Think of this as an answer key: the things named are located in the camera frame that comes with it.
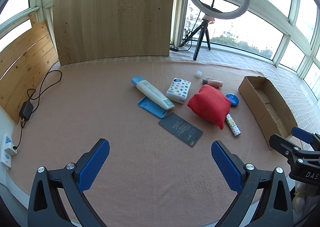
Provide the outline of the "patterned lighter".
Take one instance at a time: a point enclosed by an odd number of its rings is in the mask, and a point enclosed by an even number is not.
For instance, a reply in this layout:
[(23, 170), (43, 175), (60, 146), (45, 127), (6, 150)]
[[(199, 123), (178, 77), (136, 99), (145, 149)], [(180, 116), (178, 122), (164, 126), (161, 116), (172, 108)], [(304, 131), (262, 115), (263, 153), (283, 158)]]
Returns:
[(231, 117), (230, 114), (228, 114), (228, 115), (226, 116), (225, 121), (226, 121), (227, 125), (229, 126), (232, 134), (233, 134), (235, 137), (241, 135), (241, 132), (240, 132), (238, 126), (236, 125), (235, 121), (233, 120), (233, 118)]

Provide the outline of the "blue round tape measure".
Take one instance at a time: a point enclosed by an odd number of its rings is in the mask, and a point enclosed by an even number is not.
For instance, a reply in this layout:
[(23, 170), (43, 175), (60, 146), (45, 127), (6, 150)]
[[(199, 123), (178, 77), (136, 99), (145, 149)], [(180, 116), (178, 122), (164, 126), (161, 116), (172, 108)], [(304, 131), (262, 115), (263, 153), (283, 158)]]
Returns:
[(231, 107), (237, 107), (239, 105), (239, 98), (232, 93), (226, 94), (226, 98), (231, 102)]

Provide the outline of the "red cloth pouch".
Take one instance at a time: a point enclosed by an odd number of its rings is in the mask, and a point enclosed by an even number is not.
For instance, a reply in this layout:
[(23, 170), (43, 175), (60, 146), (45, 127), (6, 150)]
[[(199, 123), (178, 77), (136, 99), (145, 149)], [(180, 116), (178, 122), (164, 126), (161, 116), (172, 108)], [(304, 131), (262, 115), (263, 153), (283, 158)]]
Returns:
[(191, 97), (187, 106), (197, 116), (223, 130), (225, 118), (230, 112), (231, 102), (216, 88), (203, 85), (199, 92)]

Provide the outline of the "dark grey card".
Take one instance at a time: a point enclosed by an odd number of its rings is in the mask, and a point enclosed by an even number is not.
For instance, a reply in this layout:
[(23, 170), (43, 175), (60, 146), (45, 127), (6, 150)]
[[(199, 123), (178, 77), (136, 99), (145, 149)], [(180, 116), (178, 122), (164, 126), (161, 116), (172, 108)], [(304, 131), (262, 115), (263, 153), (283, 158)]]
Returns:
[(173, 112), (161, 119), (159, 125), (191, 148), (194, 147), (203, 134), (200, 129)]

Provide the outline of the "patterned tissue pack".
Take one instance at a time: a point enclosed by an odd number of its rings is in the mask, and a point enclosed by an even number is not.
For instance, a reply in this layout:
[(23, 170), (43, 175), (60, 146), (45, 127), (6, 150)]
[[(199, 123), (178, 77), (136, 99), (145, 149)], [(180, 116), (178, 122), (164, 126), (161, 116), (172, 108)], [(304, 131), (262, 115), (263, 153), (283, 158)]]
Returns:
[(172, 102), (184, 104), (187, 100), (190, 86), (191, 82), (180, 78), (174, 78), (165, 95)]

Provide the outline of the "blue plastic phone stand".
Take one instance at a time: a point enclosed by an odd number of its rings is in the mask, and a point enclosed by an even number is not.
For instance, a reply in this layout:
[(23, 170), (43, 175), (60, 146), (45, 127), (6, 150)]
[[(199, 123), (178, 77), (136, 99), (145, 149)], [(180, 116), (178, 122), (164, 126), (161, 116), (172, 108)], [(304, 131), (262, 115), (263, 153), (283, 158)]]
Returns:
[(159, 119), (163, 119), (169, 113), (168, 110), (163, 109), (147, 96), (143, 97), (138, 102), (138, 106), (144, 109), (145, 111), (148, 111), (150, 114), (156, 116)]

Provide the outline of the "white sunscreen bottle blue cap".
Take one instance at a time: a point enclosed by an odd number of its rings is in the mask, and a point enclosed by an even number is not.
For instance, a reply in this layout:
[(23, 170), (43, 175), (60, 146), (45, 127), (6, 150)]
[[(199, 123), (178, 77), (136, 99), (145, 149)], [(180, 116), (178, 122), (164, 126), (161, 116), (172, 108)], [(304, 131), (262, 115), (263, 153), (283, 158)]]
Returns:
[(149, 81), (140, 76), (131, 79), (131, 83), (135, 85), (145, 96), (165, 110), (171, 110), (175, 107), (173, 102), (166, 97), (159, 89), (153, 86)]

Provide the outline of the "checkered bed sheet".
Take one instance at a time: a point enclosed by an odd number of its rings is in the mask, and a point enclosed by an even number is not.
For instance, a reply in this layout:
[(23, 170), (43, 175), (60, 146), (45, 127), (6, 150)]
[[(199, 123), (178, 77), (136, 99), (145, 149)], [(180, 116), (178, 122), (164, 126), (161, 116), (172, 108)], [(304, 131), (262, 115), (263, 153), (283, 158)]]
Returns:
[[(127, 63), (144, 61), (168, 61), (168, 62), (192, 62), (193, 54), (186, 52), (169, 52), (169, 56), (137, 56), (106, 58), (98, 60), (83, 61), (80, 63), (63, 65), (62, 68), (79, 67), (86, 65), (106, 63)], [(240, 55), (223, 50), (213, 49), (211, 51), (201, 49), (197, 62), (201, 64), (215, 64), (236, 67), (242, 70), (255, 71), (267, 77), (290, 107), (299, 127), (310, 132), (319, 133), (319, 101), (316, 100), (312, 91), (304, 80), (297, 74), (282, 66), (274, 66), (270, 60)]]

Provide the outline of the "cardboard box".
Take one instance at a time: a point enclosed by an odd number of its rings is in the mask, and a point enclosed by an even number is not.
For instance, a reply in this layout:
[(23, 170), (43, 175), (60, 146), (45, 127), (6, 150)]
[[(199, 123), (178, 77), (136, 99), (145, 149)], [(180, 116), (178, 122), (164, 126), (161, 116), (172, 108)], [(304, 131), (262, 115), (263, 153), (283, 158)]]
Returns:
[(296, 119), (272, 82), (261, 76), (245, 76), (238, 88), (269, 142), (273, 134), (290, 139)]

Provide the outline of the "white small cap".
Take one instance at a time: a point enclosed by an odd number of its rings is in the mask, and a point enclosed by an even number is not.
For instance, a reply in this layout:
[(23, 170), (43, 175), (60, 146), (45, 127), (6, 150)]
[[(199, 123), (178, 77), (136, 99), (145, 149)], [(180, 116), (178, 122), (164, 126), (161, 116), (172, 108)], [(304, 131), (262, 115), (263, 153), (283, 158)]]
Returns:
[(195, 77), (201, 78), (201, 77), (202, 77), (202, 72), (201, 72), (201, 71), (197, 71), (197, 72), (195, 73)]

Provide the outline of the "black tripod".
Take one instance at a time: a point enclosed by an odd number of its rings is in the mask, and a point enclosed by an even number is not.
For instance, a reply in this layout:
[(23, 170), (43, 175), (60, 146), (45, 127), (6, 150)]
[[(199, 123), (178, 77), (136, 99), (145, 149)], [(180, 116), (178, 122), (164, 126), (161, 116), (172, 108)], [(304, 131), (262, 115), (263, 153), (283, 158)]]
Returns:
[(208, 31), (209, 22), (210, 22), (209, 16), (204, 15), (204, 17), (202, 18), (202, 23), (197, 28), (192, 29), (189, 32), (186, 32), (185, 37), (182, 40), (182, 43), (178, 47), (178, 48), (181, 48), (188, 42), (190, 42), (190, 45), (192, 45), (193, 36), (195, 36), (198, 32), (200, 32), (199, 38), (197, 40), (195, 52), (193, 55), (193, 61), (197, 60), (197, 57), (198, 57), (198, 54), (200, 51), (200, 47), (201, 47), (201, 44), (203, 42), (204, 37), (206, 37), (206, 43), (207, 43), (208, 50), (211, 50), (210, 37), (209, 37), (209, 31)]

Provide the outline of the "pine slatted headboard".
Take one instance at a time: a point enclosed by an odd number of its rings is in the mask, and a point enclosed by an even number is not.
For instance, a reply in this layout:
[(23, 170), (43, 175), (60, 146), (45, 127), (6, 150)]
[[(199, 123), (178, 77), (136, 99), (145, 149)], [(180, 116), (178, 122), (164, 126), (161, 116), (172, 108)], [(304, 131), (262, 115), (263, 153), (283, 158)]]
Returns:
[(27, 89), (37, 88), (50, 67), (58, 61), (45, 21), (36, 12), (29, 15), (31, 29), (1, 51), (1, 107), (17, 123)]

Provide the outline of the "light wooden board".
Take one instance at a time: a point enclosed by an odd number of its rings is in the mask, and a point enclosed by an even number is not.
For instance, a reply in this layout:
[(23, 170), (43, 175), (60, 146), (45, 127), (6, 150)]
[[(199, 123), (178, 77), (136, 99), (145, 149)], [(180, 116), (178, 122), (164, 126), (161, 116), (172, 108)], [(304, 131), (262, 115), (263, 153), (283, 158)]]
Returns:
[(62, 65), (169, 54), (173, 0), (53, 0)]

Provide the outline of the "white wall socket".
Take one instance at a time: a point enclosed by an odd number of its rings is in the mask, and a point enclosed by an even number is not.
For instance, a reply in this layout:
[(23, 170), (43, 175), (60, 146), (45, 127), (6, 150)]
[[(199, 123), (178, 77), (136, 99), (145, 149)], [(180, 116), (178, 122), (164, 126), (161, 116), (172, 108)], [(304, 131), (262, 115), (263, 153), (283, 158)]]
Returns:
[(12, 156), (17, 155), (14, 149), (12, 138), (8, 134), (4, 134), (1, 142), (1, 163), (7, 168), (11, 168)]

